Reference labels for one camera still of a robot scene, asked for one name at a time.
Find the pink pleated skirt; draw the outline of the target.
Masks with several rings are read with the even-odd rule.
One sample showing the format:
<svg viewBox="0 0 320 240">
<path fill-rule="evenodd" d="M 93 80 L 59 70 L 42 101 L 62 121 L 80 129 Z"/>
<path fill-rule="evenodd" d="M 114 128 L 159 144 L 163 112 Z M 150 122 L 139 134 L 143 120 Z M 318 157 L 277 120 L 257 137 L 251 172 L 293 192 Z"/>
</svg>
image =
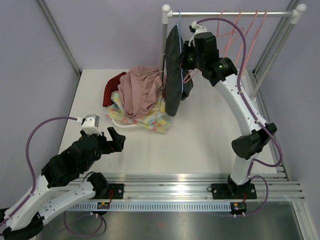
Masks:
<svg viewBox="0 0 320 240">
<path fill-rule="evenodd" d="M 163 81 L 157 67 L 136 66 L 120 77 L 118 92 L 124 115 L 130 119 L 140 119 L 155 106 L 161 94 Z"/>
</svg>

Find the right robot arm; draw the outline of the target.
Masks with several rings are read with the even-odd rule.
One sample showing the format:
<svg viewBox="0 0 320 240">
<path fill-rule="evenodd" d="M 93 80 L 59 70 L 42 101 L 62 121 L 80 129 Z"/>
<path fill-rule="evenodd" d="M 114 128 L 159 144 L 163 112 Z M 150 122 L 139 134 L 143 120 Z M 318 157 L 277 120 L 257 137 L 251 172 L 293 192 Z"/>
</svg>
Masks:
<svg viewBox="0 0 320 240">
<path fill-rule="evenodd" d="M 249 187 L 248 171 L 252 169 L 253 159 L 270 141 L 277 127 L 267 123 L 248 99 L 238 70 L 228 57 L 219 56 L 216 37 L 211 32 L 198 33 L 185 41 L 180 60 L 182 69 L 201 72 L 224 98 L 239 125 L 241 136 L 231 142 L 236 158 L 226 189 L 230 197 L 239 198 Z"/>
</svg>

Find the pink hanger of red skirt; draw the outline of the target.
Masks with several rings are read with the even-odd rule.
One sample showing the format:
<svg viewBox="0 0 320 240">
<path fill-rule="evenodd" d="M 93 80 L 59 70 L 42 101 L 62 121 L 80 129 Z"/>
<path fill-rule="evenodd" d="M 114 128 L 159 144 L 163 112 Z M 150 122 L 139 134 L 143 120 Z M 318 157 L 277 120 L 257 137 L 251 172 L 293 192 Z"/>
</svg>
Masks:
<svg viewBox="0 0 320 240">
<path fill-rule="evenodd" d="M 256 22 L 256 19 L 258 17 L 258 13 L 259 13 L 259 10 L 256 9 L 255 10 L 255 15 L 254 15 L 252 21 L 250 22 L 250 24 L 249 24 L 249 26 L 248 26 L 248 28 L 246 30 L 245 37 L 247 37 L 248 34 L 251 32 L 251 28 L 254 26 L 254 24 Z M 246 58 L 245 58 L 245 62 L 244 62 L 244 68 L 247 66 L 248 61 L 249 61 L 250 56 L 251 56 L 251 52 L 252 52 L 252 47 L 253 47 L 253 43 L 254 43 L 254 37 L 253 37 L 253 35 L 251 37 L 252 37 L 252 40 L 250 42 L 250 45 L 247 46 L 247 54 L 246 54 Z"/>
</svg>

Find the yellow blue tie-dye skirt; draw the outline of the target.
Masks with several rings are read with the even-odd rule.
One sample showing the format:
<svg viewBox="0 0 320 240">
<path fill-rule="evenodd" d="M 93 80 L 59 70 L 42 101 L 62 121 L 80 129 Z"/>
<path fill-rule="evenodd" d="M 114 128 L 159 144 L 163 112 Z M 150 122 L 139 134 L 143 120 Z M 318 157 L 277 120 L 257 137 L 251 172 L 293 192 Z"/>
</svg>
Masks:
<svg viewBox="0 0 320 240">
<path fill-rule="evenodd" d="M 125 116 L 124 107 L 118 91 L 112 93 L 111 99 L 113 100 L 113 104 L 107 107 L 105 114 L 105 116 L 111 120 L 114 119 L 125 124 L 139 125 L 147 130 L 163 135 L 166 134 L 167 129 L 171 125 L 169 118 L 166 116 L 165 101 L 162 96 L 157 99 L 154 107 L 147 115 L 138 119 L 131 119 Z"/>
</svg>

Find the red polka dot skirt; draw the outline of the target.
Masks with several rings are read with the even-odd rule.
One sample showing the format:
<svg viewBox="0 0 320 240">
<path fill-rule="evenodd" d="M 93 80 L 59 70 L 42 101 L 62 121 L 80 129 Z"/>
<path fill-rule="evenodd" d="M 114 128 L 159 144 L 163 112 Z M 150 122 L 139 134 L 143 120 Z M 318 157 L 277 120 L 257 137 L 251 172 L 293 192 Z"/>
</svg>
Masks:
<svg viewBox="0 0 320 240">
<path fill-rule="evenodd" d="M 102 106 L 103 107 L 109 107 L 114 102 L 112 101 L 111 97 L 113 92 L 118 90 L 118 85 L 121 83 L 120 78 L 124 75 L 126 75 L 127 72 L 121 72 L 120 74 L 114 76 L 111 78 L 105 85 L 104 92 L 103 92 L 103 101 Z"/>
</svg>

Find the dark grey dotted skirt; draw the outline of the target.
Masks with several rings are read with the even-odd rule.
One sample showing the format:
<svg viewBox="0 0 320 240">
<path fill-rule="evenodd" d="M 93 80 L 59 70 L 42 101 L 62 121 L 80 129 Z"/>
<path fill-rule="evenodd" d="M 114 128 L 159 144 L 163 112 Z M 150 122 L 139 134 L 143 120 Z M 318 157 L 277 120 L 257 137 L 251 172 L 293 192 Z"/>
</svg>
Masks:
<svg viewBox="0 0 320 240">
<path fill-rule="evenodd" d="M 194 87 L 193 81 L 189 80 L 187 83 L 183 83 L 183 93 L 181 93 L 180 55 L 178 29 L 177 26 L 174 26 L 166 38 L 165 47 L 165 112 L 171 117 L 176 116 L 181 101 L 189 97 Z M 188 70 L 183 69 L 183 79 L 188 73 Z"/>
</svg>

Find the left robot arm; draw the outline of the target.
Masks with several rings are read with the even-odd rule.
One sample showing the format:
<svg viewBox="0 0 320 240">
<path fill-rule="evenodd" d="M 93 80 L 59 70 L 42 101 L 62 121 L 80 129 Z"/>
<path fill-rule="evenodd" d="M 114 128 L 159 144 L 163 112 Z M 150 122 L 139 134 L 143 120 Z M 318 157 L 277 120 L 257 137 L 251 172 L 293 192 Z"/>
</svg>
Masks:
<svg viewBox="0 0 320 240">
<path fill-rule="evenodd" d="M 66 187 L 80 175 L 87 172 L 102 155 L 118 153 L 124 149 L 126 137 L 113 127 L 108 132 L 111 140 L 101 134 L 86 134 L 60 154 L 53 156 L 41 170 L 35 187 L 11 208 L 2 209 L 1 220 L 6 228 L 2 236 L 6 240 L 30 240 L 39 234 L 45 225 L 82 201 L 107 196 L 110 185 L 101 172 L 93 172 L 77 187 L 53 199 L 60 188 Z"/>
</svg>

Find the blue wire hanger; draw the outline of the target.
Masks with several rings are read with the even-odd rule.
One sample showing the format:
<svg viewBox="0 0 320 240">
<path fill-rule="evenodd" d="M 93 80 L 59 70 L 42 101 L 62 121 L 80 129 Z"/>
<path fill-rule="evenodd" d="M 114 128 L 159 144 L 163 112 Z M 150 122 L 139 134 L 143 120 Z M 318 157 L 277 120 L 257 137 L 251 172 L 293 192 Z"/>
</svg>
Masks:
<svg viewBox="0 0 320 240">
<path fill-rule="evenodd" d="M 179 53 L 182 53 L 183 45 L 182 45 L 182 36 L 181 36 L 181 11 L 178 10 L 178 21 L 176 22 L 177 31 L 178 31 L 178 43 L 179 43 Z M 180 80 L 181 80 L 181 93 L 184 92 L 184 77 L 183 77 L 183 69 L 180 68 Z"/>
</svg>

